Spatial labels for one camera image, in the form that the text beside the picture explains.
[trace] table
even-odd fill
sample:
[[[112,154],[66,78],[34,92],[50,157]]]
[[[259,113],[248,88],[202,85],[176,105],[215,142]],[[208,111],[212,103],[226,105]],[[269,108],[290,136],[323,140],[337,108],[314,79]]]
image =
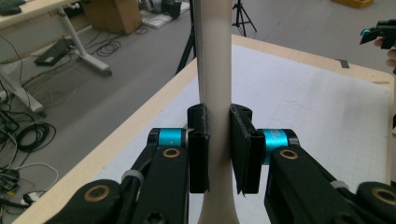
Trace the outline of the table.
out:
[[[269,53],[297,63],[315,66],[320,69],[334,71],[348,77],[356,77],[368,82],[381,85],[389,89],[389,125],[388,136],[391,136],[391,118],[393,115],[394,78],[386,73],[372,69],[350,65],[343,69],[340,63],[333,59],[287,49],[280,46],[247,39],[233,35],[233,44],[260,52]],[[43,223],[56,214],[70,199],[70,197],[84,184],[94,180],[104,168],[113,161],[136,138],[142,130],[157,117],[163,110],[177,98],[180,93],[196,78],[196,62],[186,66],[175,78],[169,81],[161,90],[151,97],[142,107],[132,114],[121,126],[105,139],[95,150],[71,170],[58,184],[47,192],[37,203],[25,211],[15,223]],[[392,145],[388,139],[387,153],[391,152]],[[387,156],[387,181],[390,180],[390,156]]]
[[[64,13],[63,7],[76,2],[75,0],[33,0],[29,1],[26,4],[21,6],[22,13],[13,15],[0,17],[0,29],[4,29],[8,26],[14,25],[18,22],[30,20],[34,17],[40,16],[49,11],[58,10],[61,21],[64,24],[66,31],[71,35],[73,41],[77,47],[77,53],[79,58],[81,58],[84,62],[92,65],[93,67],[99,69],[99,71],[111,75],[110,66],[102,63],[96,58],[92,57],[88,54],[83,48],[81,41],[78,38],[76,31],[74,30],[70,20],[67,15]],[[23,103],[25,103],[31,110],[35,113],[41,112],[43,110],[43,105],[40,104],[33,96],[27,93],[21,85],[10,77],[7,76],[7,73],[0,66],[0,78],[2,78],[10,87],[10,90],[18,96]]]

